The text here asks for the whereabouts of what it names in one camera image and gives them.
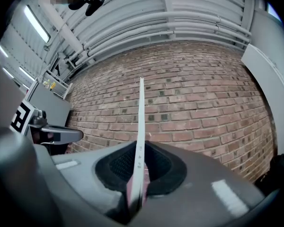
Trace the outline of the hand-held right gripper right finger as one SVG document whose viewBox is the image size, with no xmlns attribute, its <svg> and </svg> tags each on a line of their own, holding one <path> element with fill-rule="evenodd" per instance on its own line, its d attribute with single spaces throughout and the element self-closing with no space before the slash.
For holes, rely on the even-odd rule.
<svg viewBox="0 0 284 227">
<path fill-rule="evenodd" d="M 278 191 L 265 196 L 217 160 L 147 142 L 151 182 L 134 227 L 266 227 Z"/>
</svg>

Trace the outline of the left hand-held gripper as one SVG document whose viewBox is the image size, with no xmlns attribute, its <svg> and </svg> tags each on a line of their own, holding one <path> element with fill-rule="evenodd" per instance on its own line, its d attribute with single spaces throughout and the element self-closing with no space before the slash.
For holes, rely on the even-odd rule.
<svg viewBox="0 0 284 227">
<path fill-rule="evenodd" d="M 46 112 L 37 109 L 26 99 L 22 100 L 14 114 L 10 130 L 38 145 L 70 144 L 80 141 L 84 136 L 80 130 L 48 125 Z"/>
</svg>

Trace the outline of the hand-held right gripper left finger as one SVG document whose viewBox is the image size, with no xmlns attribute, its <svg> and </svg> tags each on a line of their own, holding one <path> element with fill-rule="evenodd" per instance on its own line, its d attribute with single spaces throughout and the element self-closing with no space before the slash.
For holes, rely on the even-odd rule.
<svg viewBox="0 0 284 227">
<path fill-rule="evenodd" d="M 47 223 L 129 223 L 142 204 L 142 153 L 135 142 L 50 156 L 34 146 Z"/>
</svg>

